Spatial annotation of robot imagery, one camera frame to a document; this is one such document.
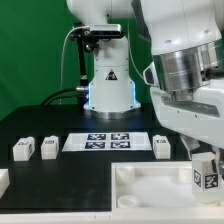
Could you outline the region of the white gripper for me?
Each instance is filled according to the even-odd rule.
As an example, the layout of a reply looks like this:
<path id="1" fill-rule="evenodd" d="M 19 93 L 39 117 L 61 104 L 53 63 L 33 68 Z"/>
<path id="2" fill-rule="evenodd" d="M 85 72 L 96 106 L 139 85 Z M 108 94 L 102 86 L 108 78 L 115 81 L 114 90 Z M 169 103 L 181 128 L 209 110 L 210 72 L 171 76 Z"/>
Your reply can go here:
<path id="1" fill-rule="evenodd" d="M 150 95 L 159 123 L 181 134 L 189 159 L 199 151 L 198 140 L 216 146 L 212 148 L 214 163 L 224 180 L 224 79 L 212 79 L 209 85 L 195 91 L 192 101 L 178 102 L 159 88 L 154 63 L 143 71 L 143 77 L 151 86 Z"/>

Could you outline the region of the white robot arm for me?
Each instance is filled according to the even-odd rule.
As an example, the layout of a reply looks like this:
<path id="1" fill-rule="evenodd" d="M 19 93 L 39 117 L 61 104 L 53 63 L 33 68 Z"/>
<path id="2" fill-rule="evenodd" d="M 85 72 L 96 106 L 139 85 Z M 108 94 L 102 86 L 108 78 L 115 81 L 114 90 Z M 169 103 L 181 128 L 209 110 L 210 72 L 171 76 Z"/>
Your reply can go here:
<path id="1" fill-rule="evenodd" d="M 140 104 L 128 67 L 150 87 L 160 125 L 215 150 L 224 176 L 224 0 L 66 0 L 94 55 L 88 113 Z"/>

